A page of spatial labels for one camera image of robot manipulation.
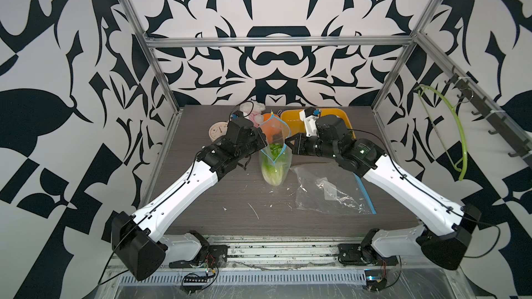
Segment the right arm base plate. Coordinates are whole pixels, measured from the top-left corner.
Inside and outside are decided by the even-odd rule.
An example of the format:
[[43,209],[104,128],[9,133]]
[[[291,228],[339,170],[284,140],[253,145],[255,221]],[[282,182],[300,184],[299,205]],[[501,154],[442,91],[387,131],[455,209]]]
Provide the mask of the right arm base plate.
[[359,244],[339,244],[338,261],[344,266],[379,266],[398,265],[398,257],[382,257],[371,246],[371,241],[378,228],[371,229]]

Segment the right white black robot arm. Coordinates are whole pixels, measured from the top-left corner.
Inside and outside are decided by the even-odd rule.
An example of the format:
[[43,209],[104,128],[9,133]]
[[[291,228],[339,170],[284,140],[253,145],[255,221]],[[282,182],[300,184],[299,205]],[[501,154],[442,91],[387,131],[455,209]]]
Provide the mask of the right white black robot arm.
[[285,142],[296,155],[334,160],[339,167],[380,187],[420,220],[402,230],[371,229],[347,264],[377,264],[387,258],[423,256],[439,267],[456,270],[465,258],[481,212],[461,206],[433,191],[398,166],[389,153],[365,138],[354,137],[335,115],[322,116],[318,109],[300,111],[305,126]]

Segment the chinese cabbage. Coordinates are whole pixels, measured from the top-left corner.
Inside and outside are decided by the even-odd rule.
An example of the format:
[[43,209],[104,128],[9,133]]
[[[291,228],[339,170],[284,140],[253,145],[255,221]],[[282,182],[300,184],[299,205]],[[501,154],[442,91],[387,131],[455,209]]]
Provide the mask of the chinese cabbage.
[[259,156],[264,180],[272,186],[280,186],[292,164],[291,149],[285,144],[268,145],[260,151]]

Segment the yellow plastic tray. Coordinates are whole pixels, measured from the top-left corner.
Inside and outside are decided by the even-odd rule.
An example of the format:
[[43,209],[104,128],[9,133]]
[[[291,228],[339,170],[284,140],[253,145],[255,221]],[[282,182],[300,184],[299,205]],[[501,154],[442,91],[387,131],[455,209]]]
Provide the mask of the yellow plastic tray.
[[[319,116],[336,116],[340,119],[342,119],[348,128],[349,134],[352,138],[355,138],[356,135],[354,132],[351,131],[352,125],[349,120],[349,117],[347,116],[346,112],[340,108],[318,108],[320,110]],[[283,140],[290,138],[291,136],[295,134],[302,133],[304,136],[306,135],[306,127],[302,119],[300,119],[300,113],[303,112],[303,109],[289,109],[289,110],[283,110],[281,112],[281,120],[285,122],[290,132],[289,134],[283,138]]]

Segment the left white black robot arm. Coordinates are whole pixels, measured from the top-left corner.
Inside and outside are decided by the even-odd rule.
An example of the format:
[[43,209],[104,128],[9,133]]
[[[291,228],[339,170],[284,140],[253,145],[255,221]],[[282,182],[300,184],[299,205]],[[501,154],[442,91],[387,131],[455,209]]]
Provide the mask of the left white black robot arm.
[[230,120],[226,134],[202,148],[174,184],[133,214],[122,212],[112,220],[113,253],[138,281],[154,274],[168,255],[197,258],[204,246],[198,236],[187,233],[180,241],[167,242],[166,231],[203,192],[266,146],[266,135],[251,120]]

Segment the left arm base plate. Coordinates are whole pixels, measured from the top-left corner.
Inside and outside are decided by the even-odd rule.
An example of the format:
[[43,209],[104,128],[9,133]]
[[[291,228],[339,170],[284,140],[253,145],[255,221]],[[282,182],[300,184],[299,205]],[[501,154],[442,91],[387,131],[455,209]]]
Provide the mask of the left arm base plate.
[[210,244],[196,231],[178,235],[166,243],[168,250],[163,262],[171,269],[224,266],[229,247],[223,244]]

